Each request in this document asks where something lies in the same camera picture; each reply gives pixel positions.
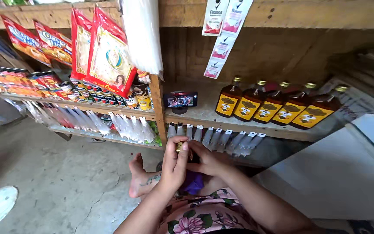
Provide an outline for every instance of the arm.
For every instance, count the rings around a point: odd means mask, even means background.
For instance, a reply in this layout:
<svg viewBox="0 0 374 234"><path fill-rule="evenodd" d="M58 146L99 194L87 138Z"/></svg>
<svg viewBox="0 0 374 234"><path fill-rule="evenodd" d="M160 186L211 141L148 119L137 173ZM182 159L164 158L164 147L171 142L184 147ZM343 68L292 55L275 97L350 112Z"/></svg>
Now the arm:
<svg viewBox="0 0 374 234"><path fill-rule="evenodd" d="M114 234L152 234L157 231L162 211L185 179L188 145L184 143L177 156L175 143L187 140L185 136L168 139L160 181Z"/></svg>
<svg viewBox="0 0 374 234"><path fill-rule="evenodd" d="M219 161L201 143L190 141L189 145L199 155L201 164L188 164L187 168L221 178L261 226L275 234L313 230L311 221L292 205L254 183L238 169Z"/></svg>

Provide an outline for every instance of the red snack package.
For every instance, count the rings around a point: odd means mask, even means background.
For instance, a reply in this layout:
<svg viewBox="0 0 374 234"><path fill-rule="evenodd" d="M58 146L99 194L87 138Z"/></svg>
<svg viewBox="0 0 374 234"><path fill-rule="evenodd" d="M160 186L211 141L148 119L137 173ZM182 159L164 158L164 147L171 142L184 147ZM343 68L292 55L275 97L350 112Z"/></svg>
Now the red snack package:
<svg viewBox="0 0 374 234"><path fill-rule="evenodd" d="M71 40L35 19L33 22L43 52L50 58L71 66Z"/></svg>
<svg viewBox="0 0 374 234"><path fill-rule="evenodd" d="M123 29L96 7L92 23L88 76L83 81L127 98L137 72L129 60L126 43Z"/></svg>
<svg viewBox="0 0 374 234"><path fill-rule="evenodd" d="M1 15L1 18L7 28L8 36L17 50L51 67L50 60L45 56L41 49L40 41L34 34L5 15Z"/></svg>
<svg viewBox="0 0 374 234"><path fill-rule="evenodd" d="M73 48L73 66L71 78L83 80L86 77L89 62L90 32L92 22L75 8L71 9L71 46Z"/></svg>

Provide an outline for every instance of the purple cloth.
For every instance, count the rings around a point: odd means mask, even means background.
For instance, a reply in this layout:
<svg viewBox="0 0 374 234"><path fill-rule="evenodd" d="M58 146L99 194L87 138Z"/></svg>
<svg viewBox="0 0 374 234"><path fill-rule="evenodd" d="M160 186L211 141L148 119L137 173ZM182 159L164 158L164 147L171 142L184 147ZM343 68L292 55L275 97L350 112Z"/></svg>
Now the purple cloth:
<svg viewBox="0 0 374 234"><path fill-rule="evenodd" d="M180 190L186 191L191 195L197 195L204 186L202 173L187 170L186 179Z"/></svg>

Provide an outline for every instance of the tattoo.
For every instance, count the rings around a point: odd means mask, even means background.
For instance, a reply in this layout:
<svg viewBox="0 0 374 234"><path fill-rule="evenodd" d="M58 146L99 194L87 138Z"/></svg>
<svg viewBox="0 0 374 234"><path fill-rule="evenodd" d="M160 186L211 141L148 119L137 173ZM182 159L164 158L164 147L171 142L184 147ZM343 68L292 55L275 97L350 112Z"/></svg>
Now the tattoo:
<svg viewBox="0 0 374 234"><path fill-rule="evenodd" d="M152 184L154 180L155 180L155 181L159 181L160 179L161 179L161 172L160 172L159 174L153 176L153 177L148 178L148 179L147 179L147 182L145 182L145 184L139 184L139 185L140 185L141 187L142 187L142 186L147 186L147 185L149 185L149 184Z"/></svg>

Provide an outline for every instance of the concrete floor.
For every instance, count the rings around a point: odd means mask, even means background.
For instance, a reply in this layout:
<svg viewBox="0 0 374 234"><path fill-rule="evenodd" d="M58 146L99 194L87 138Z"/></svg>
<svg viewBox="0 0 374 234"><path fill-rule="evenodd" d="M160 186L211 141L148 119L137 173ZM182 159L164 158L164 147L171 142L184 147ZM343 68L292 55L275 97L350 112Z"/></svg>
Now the concrete floor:
<svg viewBox="0 0 374 234"><path fill-rule="evenodd" d="M19 196L0 234L112 233L137 206L128 162L141 152L155 171L163 151L115 142L67 142L27 118L0 133L0 187Z"/></svg>

